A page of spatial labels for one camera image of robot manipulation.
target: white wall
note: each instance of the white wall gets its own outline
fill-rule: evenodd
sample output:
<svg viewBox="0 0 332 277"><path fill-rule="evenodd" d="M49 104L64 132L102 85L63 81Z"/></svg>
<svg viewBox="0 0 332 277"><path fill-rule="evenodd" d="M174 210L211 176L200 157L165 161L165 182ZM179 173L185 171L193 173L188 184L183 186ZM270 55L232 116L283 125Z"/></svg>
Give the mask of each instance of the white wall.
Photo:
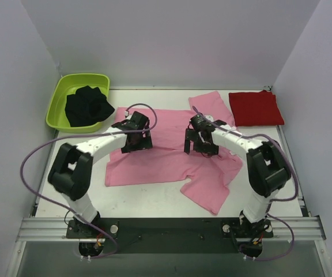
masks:
<svg viewBox="0 0 332 277"><path fill-rule="evenodd" d="M306 204L332 256L332 0L321 0L274 84Z"/></svg>
<svg viewBox="0 0 332 277"><path fill-rule="evenodd" d="M57 81L54 63L20 1L0 0L0 276L33 203L18 176L20 162L52 137L44 117ZM27 168L35 188L46 157L42 151Z"/></svg>
<svg viewBox="0 0 332 277"><path fill-rule="evenodd" d="M62 72L112 85L272 85L319 0L22 0Z"/></svg>

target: white work surface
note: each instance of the white work surface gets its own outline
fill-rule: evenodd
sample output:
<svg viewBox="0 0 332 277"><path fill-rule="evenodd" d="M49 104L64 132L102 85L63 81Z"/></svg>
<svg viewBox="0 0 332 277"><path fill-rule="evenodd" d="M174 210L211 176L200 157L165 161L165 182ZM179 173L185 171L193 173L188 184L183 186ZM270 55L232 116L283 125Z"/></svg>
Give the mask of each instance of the white work surface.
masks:
<svg viewBox="0 0 332 277"><path fill-rule="evenodd" d="M128 107L134 103L146 103L153 108L169 110L189 110L188 98L205 94L210 91L204 90L152 90L132 89L110 91L108 101L115 107ZM219 91L222 99L228 108L230 92ZM103 132L114 123L115 114L104 122ZM280 142L279 134L275 126L268 127L245 127L239 128L244 134L251 135L264 133ZM58 137L68 135L60 132ZM48 168L44 176L41 192L43 195L61 203L65 203L63 197L56 192L52 185L47 182L47 171L51 168L54 157L63 143L76 144L85 141L85 138L62 140L55 143L51 159L48 161ZM130 185L106 187L104 185L106 164L110 157L107 155L93 166L92 180L89 188L89 197L93 205L100 212L102 217L108 218L202 218L213 217L210 212L192 202L182 195L180 188L188 180L170 183ZM221 207L218 217L237 217L250 198L252 189L248 181L246 165L229 185L230 195ZM277 198L288 198L294 195L294 183L289 180L285 187L280 190ZM62 218L66 209L51 204L43 199L39 200L36 217L40 218ZM270 213L274 216L302 216L297 199L285 202L274 203Z"/></svg>

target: black garment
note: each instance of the black garment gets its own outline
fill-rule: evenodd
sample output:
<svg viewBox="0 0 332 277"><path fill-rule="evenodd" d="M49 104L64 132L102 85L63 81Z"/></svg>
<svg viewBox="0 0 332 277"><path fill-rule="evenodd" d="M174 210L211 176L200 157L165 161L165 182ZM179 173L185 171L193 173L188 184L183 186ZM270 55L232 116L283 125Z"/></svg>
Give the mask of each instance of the black garment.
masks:
<svg viewBox="0 0 332 277"><path fill-rule="evenodd" d="M115 109L99 88L85 86L66 98L65 113L71 127L90 126L107 119Z"/></svg>

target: pink cloth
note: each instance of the pink cloth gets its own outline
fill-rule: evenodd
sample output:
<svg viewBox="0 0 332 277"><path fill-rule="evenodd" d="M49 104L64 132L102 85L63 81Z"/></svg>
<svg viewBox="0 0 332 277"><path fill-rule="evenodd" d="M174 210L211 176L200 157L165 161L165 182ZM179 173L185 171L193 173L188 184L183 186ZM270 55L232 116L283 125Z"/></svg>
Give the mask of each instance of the pink cloth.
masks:
<svg viewBox="0 0 332 277"><path fill-rule="evenodd" d="M220 119L234 125L234 118L217 91L189 98L190 106L214 120ZM115 121L124 119L125 108L118 108ZM148 109L135 109L150 118ZM122 154L120 150L110 154L107 164L105 185L123 186L181 181L190 178L181 192L204 209L218 214L229 195L227 185L235 178L242 167L238 156L232 156L220 148L219 155L205 158L191 150L184 151L185 129L193 111L156 110L159 118L157 126L151 131L153 148Z"/></svg>

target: plastic tub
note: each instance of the plastic tub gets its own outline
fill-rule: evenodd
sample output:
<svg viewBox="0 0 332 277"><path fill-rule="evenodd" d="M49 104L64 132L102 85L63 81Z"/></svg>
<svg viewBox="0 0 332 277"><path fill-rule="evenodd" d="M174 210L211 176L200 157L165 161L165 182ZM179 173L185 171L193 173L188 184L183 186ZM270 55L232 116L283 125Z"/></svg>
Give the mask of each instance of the plastic tub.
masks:
<svg viewBox="0 0 332 277"><path fill-rule="evenodd" d="M66 133L92 133L99 130L102 122L91 126L71 127L66 118L65 106L66 96L75 94L78 88L89 85L92 88L99 87L102 94L108 97L110 80L106 75L95 73L78 73L63 76L52 95L50 107L46 116L46 123L61 132Z"/></svg>

